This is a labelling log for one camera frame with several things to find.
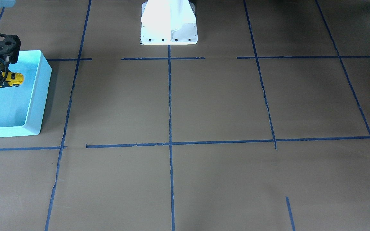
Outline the yellow beetle toy car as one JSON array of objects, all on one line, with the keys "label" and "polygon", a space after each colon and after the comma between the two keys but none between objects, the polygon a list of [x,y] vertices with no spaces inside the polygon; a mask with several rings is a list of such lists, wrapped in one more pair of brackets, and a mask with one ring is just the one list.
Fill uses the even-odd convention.
[{"label": "yellow beetle toy car", "polygon": [[8,72],[5,82],[0,84],[0,88],[19,87],[24,82],[24,75],[19,72]]}]

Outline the turquoise plastic bin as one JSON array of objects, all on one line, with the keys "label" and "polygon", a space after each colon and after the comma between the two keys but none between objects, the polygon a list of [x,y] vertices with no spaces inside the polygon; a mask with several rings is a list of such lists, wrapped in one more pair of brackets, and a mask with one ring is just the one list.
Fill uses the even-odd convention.
[{"label": "turquoise plastic bin", "polygon": [[0,88],[0,138],[38,135],[52,68],[40,50],[20,51],[9,69],[24,75],[19,87]]}]

